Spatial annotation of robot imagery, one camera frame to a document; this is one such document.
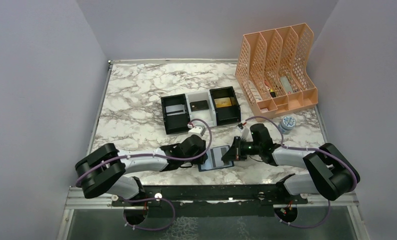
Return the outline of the navy blue card holder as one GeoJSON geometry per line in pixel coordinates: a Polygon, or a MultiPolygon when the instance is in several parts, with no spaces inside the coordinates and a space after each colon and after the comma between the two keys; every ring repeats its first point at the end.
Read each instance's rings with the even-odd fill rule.
{"type": "Polygon", "coordinates": [[[213,147],[207,151],[207,160],[198,166],[199,172],[206,172],[218,169],[225,169],[234,167],[233,161],[224,162],[222,156],[229,150],[228,145],[213,147]]]}

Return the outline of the silver credit card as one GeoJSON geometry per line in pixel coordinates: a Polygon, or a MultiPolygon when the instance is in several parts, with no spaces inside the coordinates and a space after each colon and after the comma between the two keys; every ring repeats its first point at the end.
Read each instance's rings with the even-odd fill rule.
{"type": "Polygon", "coordinates": [[[186,113],[184,104],[168,105],[165,107],[167,116],[182,115],[186,113]]]}

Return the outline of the black white three-compartment tray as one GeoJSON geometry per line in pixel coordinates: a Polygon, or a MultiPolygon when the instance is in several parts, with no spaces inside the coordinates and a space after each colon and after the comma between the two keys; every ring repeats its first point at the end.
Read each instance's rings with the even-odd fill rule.
{"type": "Polygon", "coordinates": [[[201,119],[210,127],[241,121],[241,106],[232,86],[164,96],[160,100],[168,135],[187,132],[192,119],[201,119]]]}

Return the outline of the orange plastic file organizer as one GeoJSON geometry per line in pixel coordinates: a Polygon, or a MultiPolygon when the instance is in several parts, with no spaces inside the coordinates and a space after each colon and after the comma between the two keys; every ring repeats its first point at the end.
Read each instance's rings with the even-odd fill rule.
{"type": "Polygon", "coordinates": [[[314,32],[300,23],[244,34],[235,77],[253,115],[276,118],[314,108],[318,89],[307,74],[314,32]],[[294,90],[286,94],[280,77],[294,90]],[[276,97],[272,98],[269,89],[276,97]]]}

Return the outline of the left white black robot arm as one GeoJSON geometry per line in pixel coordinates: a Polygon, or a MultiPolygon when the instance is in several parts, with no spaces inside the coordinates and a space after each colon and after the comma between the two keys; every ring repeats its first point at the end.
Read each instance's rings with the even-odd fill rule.
{"type": "Polygon", "coordinates": [[[145,199],[147,193],[136,176],[139,172],[168,172],[183,164],[202,164],[210,148],[198,135],[191,135],[181,143],[164,145],[154,151],[120,151],[113,143],[106,143],[75,164],[77,180],[86,199],[103,194],[121,197],[128,202],[145,199]]]}

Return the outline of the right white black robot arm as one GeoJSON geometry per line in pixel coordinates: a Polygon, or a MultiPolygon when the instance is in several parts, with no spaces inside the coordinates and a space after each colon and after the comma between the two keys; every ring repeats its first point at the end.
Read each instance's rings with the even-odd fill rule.
{"type": "Polygon", "coordinates": [[[306,174],[293,173],[276,183],[284,195],[319,194],[329,201],[335,201],[341,195],[353,191],[360,182],[359,173],[331,143],[319,148],[283,147],[273,142],[264,124],[253,124],[249,130],[252,141],[234,137],[222,161],[244,161],[248,156],[257,155],[271,166],[306,169],[306,174]]]}

